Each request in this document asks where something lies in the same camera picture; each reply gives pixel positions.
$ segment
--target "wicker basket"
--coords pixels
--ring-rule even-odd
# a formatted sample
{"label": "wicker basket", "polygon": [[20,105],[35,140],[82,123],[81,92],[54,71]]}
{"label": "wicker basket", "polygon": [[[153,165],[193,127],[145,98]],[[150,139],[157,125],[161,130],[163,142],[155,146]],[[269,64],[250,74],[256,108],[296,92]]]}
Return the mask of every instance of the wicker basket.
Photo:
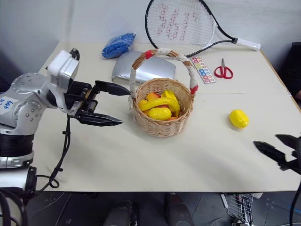
{"label": "wicker basket", "polygon": [[[136,70],[140,65],[152,56],[166,55],[173,57],[187,67],[190,75],[190,91],[183,84],[173,79],[152,79],[140,85],[137,92],[135,91]],[[142,53],[133,63],[130,77],[131,98],[133,99],[133,108],[135,119],[143,130],[150,135],[156,137],[170,137],[183,131],[186,127],[190,113],[193,110],[193,99],[195,92],[198,89],[198,84],[195,79],[195,69],[189,59],[180,55],[171,49],[159,48]],[[172,121],[155,120],[145,115],[138,107],[139,101],[145,99],[146,95],[151,92],[161,94],[164,90],[172,90],[181,106],[179,118]]]}

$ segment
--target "red scissors handle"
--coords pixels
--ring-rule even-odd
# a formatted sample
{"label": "red scissors handle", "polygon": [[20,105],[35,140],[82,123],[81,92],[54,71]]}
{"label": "red scissors handle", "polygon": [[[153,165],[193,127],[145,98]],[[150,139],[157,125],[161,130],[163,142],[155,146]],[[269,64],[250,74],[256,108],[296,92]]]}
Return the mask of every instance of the red scissors handle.
{"label": "red scissors handle", "polygon": [[222,67],[222,66],[219,66],[216,68],[216,70],[214,71],[214,75],[218,78],[224,78],[224,79],[232,79],[233,78],[233,72],[231,71],[231,69],[228,67]]}

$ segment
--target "basket handle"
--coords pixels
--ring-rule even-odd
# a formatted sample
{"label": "basket handle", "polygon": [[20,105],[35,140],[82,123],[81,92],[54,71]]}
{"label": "basket handle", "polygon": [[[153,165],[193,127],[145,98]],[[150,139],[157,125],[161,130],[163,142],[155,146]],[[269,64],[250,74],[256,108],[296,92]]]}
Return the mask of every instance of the basket handle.
{"label": "basket handle", "polygon": [[178,61],[182,61],[183,64],[186,66],[189,72],[190,76],[190,94],[192,98],[195,96],[195,93],[198,89],[198,83],[196,81],[196,76],[195,76],[195,70],[192,66],[192,63],[190,60],[181,54],[178,54],[174,52],[172,49],[169,48],[158,48],[158,49],[152,49],[148,50],[145,53],[142,53],[133,63],[132,68],[131,68],[131,75],[130,75],[130,90],[131,90],[131,97],[132,98],[137,98],[137,93],[135,90],[135,85],[136,85],[136,70],[142,65],[142,63],[153,57],[153,56],[161,56],[161,55],[166,55],[169,57],[172,57]]}

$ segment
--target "racket handle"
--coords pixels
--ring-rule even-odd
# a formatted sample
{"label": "racket handle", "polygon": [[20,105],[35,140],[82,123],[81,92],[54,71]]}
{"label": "racket handle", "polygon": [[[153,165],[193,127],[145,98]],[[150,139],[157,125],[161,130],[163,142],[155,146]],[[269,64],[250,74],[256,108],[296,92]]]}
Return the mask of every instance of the racket handle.
{"label": "racket handle", "polygon": [[254,50],[257,50],[257,51],[260,50],[260,46],[261,46],[261,44],[259,44],[259,43],[247,41],[247,40],[240,39],[240,38],[237,38],[237,41],[236,41],[235,44],[239,45],[239,46],[251,48],[251,49],[254,49]]}

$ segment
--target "tennis racket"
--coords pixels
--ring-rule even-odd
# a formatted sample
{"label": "tennis racket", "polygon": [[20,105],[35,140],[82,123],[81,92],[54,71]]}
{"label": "tennis racket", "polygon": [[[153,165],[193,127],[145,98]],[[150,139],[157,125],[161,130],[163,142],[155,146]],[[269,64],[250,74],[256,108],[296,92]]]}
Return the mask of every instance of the tennis racket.
{"label": "tennis racket", "polygon": [[[155,48],[171,48],[187,57],[222,42],[254,50],[261,46],[228,35],[203,0],[151,0],[145,14],[145,30]],[[224,40],[218,37],[220,33],[226,37]]]}

